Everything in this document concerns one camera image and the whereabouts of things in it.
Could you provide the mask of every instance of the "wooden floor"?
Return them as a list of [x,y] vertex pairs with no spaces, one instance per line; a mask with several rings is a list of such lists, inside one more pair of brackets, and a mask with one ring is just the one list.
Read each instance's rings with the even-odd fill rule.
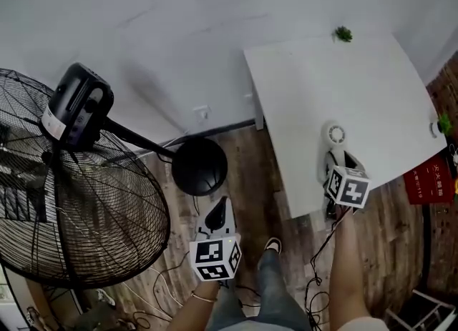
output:
[[[448,113],[454,126],[452,138],[458,142],[458,52],[428,86],[428,92],[436,110]],[[458,295],[458,202],[431,205],[430,212],[432,243],[428,290],[453,302]]]
[[[238,284],[255,287],[255,269],[265,241],[271,236],[283,239],[283,271],[289,292],[303,306],[307,282],[312,278],[310,258],[329,233],[331,223],[325,222],[322,213],[314,213],[296,219],[288,219],[288,208],[281,176],[268,132],[257,132],[254,127],[226,132],[213,137],[228,157],[228,178],[221,189],[211,197],[199,198],[201,210],[211,200],[228,194],[233,201],[238,230],[242,235],[243,262],[238,272]],[[168,249],[153,265],[163,270],[178,265],[188,250],[188,242],[194,235],[196,213],[193,199],[180,192],[174,185],[170,166],[154,156],[146,159],[148,167],[160,182],[170,208],[172,233]],[[418,284],[423,262],[423,224],[421,207],[411,206],[406,197],[404,180],[396,179],[369,195],[364,212],[356,214],[361,253],[364,261],[366,299],[371,312],[382,316],[390,307],[397,311],[411,290]],[[333,241],[317,261],[322,285],[313,287],[312,294],[328,290],[332,263]],[[157,274],[147,270],[127,285],[139,296],[157,307],[152,284]],[[196,286],[188,260],[182,267],[165,275],[167,283],[180,302],[186,301]],[[153,312],[151,306],[134,295],[125,285],[107,289],[122,304],[126,312],[144,310]],[[162,307],[175,314],[178,305],[171,299],[162,280],[156,286],[156,295]],[[244,303],[257,304],[251,292],[239,290]],[[323,308],[327,297],[317,297],[314,310]],[[252,315],[255,307],[245,307]],[[164,330],[167,323],[149,318],[153,330]],[[328,322],[327,311],[322,312],[321,322]]]

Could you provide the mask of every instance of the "jeans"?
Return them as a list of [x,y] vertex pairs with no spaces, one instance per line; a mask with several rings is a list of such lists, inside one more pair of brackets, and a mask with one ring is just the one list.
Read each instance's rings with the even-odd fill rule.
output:
[[206,331],[218,331],[246,320],[270,323],[295,331],[311,331],[307,315],[286,290],[280,257],[276,251],[264,251],[258,263],[258,283],[261,295],[258,316],[247,318],[240,308],[233,287],[222,287]]

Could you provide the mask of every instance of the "bracelet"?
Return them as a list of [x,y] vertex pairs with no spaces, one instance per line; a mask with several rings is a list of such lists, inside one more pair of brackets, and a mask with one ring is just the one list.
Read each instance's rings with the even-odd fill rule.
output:
[[198,295],[196,295],[194,293],[194,291],[191,292],[191,297],[197,298],[199,300],[203,300],[204,302],[208,302],[208,303],[215,303],[216,302],[216,300],[208,300],[206,298],[199,297]]

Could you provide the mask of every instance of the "white table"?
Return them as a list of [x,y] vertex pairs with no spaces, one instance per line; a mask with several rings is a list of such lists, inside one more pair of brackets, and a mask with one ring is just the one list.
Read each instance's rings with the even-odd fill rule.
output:
[[391,34],[351,43],[313,37],[245,50],[255,104],[262,107],[292,217],[320,210],[321,127],[335,119],[348,150],[378,187],[446,147],[429,123],[437,113]]

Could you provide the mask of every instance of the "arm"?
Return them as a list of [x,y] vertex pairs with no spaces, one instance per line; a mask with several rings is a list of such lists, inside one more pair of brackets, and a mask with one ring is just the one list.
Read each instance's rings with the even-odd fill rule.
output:
[[356,318],[369,316],[364,302],[363,272],[359,256],[353,213],[349,212],[336,230],[329,290],[331,331],[337,331]]
[[[207,300],[215,300],[220,285],[217,282],[201,282],[194,294]],[[203,331],[210,319],[214,303],[189,297],[170,323],[167,331]]]

